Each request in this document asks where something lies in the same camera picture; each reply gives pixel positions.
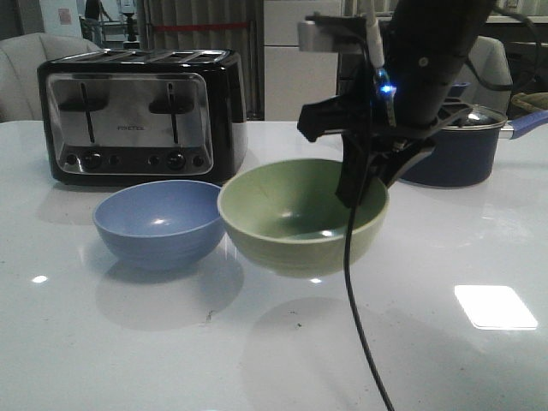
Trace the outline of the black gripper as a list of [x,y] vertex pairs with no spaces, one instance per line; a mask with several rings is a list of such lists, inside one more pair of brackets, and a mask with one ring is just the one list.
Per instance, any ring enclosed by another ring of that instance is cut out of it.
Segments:
[[342,136],[343,161],[336,195],[347,208],[354,208],[363,200],[369,177],[376,176],[389,188],[432,154],[435,133],[470,112],[470,104],[446,98],[427,125],[392,127],[375,116],[369,102],[337,95],[304,105],[297,128],[310,142],[327,134]]

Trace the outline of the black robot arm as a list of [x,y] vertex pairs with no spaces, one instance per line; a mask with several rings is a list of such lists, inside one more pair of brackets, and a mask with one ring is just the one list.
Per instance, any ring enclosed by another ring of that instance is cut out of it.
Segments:
[[309,141],[341,135],[336,194],[345,206],[357,206],[374,179],[392,185],[432,154],[437,131],[471,111],[450,89],[493,6],[401,1],[381,22],[367,2],[363,16],[315,14],[299,23],[302,51],[355,59],[336,96],[304,105],[297,123]]

